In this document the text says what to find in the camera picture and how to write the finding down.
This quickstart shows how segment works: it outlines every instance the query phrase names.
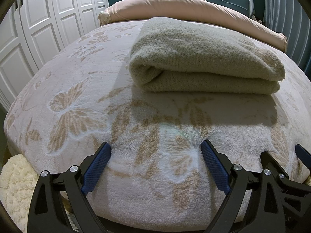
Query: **curtain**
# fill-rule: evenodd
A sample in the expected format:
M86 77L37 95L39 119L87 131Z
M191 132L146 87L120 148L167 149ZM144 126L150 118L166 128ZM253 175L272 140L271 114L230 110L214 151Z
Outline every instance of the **curtain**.
M297 0L266 0L265 26L288 38L287 55L311 78L311 23Z

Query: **white wardrobe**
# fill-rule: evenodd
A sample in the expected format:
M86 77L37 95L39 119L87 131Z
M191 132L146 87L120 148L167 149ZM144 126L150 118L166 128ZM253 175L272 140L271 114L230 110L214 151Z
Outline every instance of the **white wardrobe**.
M108 0L16 0L0 24L0 103L8 110L53 56L99 27Z

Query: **blue gray curtain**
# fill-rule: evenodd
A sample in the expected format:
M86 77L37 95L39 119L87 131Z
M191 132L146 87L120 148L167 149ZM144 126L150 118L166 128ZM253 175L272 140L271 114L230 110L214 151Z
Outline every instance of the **blue gray curtain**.
M288 38L287 55L311 80L311 23L297 0L266 0L265 25Z

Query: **pink pillow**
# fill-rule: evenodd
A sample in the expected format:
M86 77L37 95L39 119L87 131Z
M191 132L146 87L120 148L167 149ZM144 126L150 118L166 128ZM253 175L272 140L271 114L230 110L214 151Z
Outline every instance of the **pink pillow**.
M287 49L287 38L282 33L276 33L238 11L206 0L123 0L101 12L98 19L100 25L105 25L153 17L211 23L266 42L283 52Z

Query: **folded blanket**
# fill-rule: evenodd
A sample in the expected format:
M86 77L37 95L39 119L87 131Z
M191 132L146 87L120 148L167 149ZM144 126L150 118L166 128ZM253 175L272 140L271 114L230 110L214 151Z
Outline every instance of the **folded blanket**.
M138 87L153 92L271 94L285 78L278 57L243 34L164 17L145 22L129 70Z

